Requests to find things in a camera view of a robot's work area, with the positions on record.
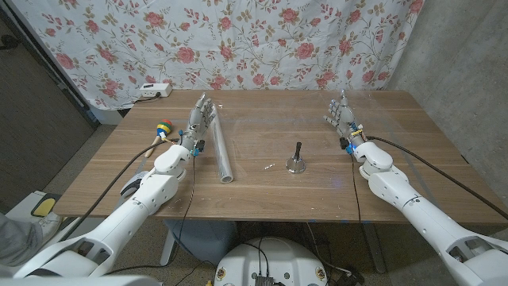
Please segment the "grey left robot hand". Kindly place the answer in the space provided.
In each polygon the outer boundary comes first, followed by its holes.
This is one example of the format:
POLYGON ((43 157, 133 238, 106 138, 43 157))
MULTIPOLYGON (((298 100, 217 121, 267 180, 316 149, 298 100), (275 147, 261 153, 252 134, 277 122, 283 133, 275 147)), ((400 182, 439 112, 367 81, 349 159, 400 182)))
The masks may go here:
POLYGON ((213 102, 206 93, 195 103, 190 111, 187 121, 187 128, 183 131, 180 144, 186 149, 192 151, 194 147, 205 137, 210 123, 214 119, 213 102))

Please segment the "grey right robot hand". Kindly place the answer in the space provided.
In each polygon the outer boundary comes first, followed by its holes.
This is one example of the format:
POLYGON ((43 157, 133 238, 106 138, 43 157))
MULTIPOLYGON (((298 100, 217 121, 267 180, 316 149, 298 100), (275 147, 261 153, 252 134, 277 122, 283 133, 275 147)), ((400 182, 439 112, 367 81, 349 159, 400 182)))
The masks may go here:
POLYGON ((363 126, 357 122, 352 109, 348 104, 345 90, 341 90, 338 100, 332 99, 328 109, 329 115, 323 118, 344 138, 351 149, 362 145, 366 139, 363 135, 363 126))

